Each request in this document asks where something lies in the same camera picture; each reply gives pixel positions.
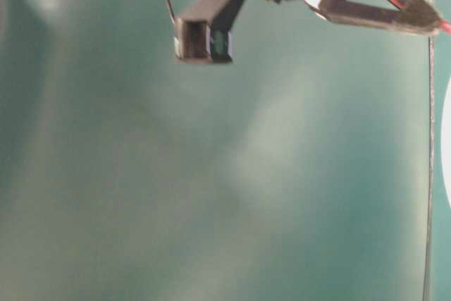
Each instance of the green backdrop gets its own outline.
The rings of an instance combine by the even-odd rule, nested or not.
[[[0,299],[421,300],[425,37],[247,0],[183,66],[163,0],[2,4]]]

